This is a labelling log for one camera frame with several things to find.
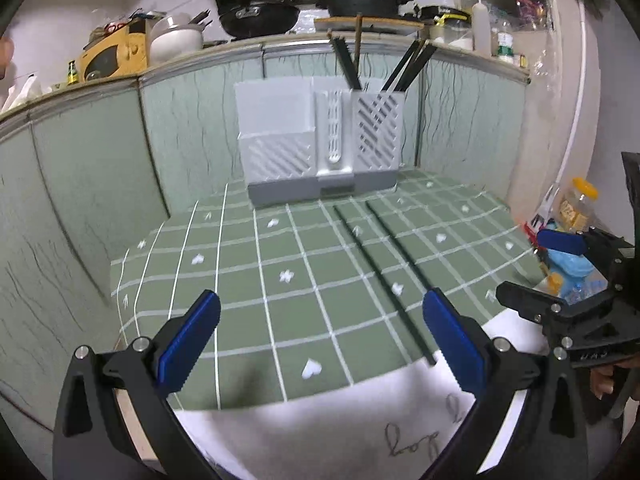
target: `checkered tablecloth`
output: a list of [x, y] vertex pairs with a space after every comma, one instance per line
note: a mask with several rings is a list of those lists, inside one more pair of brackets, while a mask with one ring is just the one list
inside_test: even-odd
[[[502, 203], [434, 174], [402, 171], [397, 189], [258, 210], [244, 183], [229, 183], [111, 264], [112, 297], [126, 343], [154, 336], [205, 288], [220, 296], [220, 325], [183, 390], [170, 397], [174, 408], [281, 402], [421, 358], [334, 205], [394, 285], [430, 348], [437, 348], [422, 320], [424, 290], [367, 214], [365, 200], [458, 311], [481, 324], [502, 310], [495, 301], [499, 283], [536, 285], [543, 279]], [[309, 363], [321, 371], [304, 378]]]

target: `gray base of holder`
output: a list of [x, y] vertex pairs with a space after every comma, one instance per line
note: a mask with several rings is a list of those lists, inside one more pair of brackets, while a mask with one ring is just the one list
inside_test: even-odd
[[389, 189], [398, 182], [398, 171], [376, 171], [348, 175], [325, 175], [293, 180], [249, 184], [247, 191], [254, 207], [298, 200], [314, 200]]

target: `small bottle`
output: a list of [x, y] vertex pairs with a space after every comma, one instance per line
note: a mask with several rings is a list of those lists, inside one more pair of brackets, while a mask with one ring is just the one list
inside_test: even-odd
[[69, 61], [69, 71], [66, 73], [67, 86], [75, 85], [78, 83], [78, 70], [76, 70], [76, 62], [74, 60]]
[[471, 9], [471, 29], [474, 34], [474, 51], [483, 56], [491, 57], [491, 24], [489, 9], [478, 2]]
[[511, 23], [502, 18], [498, 22], [498, 59], [513, 64], [513, 34]]
[[588, 229], [598, 189], [583, 178], [574, 178], [572, 184], [558, 208], [558, 220], [565, 231], [575, 233]]

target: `blue gripper pad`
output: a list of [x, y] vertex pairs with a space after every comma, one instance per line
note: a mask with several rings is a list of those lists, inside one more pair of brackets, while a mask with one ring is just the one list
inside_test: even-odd
[[437, 288], [424, 295], [422, 316], [460, 388], [479, 397], [486, 387], [487, 360], [463, 327], [463, 318]]
[[538, 245], [545, 249], [553, 249], [561, 253], [576, 254], [581, 256], [587, 251], [587, 244], [581, 235], [572, 235], [552, 229], [540, 229], [538, 231]]
[[203, 292], [183, 316], [182, 327], [158, 359], [156, 386], [164, 394], [179, 392], [220, 322], [220, 298]]

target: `jar with yellow lid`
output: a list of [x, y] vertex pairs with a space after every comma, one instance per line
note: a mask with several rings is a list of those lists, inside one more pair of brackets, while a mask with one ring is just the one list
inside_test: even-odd
[[598, 199], [598, 189], [583, 178], [574, 178], [572, 186], [564, 194], [557, 220], [565, 231], [586, 231], [593, 217], [593, 203]]

